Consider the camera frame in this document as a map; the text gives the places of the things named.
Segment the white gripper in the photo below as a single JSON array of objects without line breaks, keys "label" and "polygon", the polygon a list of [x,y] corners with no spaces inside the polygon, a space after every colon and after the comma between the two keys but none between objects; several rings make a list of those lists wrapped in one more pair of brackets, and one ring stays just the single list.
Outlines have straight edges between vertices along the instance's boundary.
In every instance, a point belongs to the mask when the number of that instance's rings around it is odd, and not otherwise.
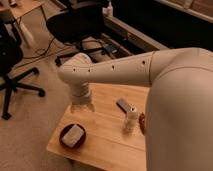
[{"label": "white gripper", "polygon": [[92,91],[88,83],[70,85],[70,111],[74,112],[76,107],[87,106],[92,112],[95,107],[92,103]]}]

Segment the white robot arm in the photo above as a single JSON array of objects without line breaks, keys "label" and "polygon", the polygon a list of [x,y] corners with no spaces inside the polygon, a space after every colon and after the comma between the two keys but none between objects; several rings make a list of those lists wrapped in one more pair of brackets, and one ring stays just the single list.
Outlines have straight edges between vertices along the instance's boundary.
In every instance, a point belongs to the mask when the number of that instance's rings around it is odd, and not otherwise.
[{"label": "white robot arm", "polygon": [[213,171],[213,52],[152,51],[93,63],[84,53],[59,67],[71,101],[91,101],[91,83],[145,86],[147,171]]}]

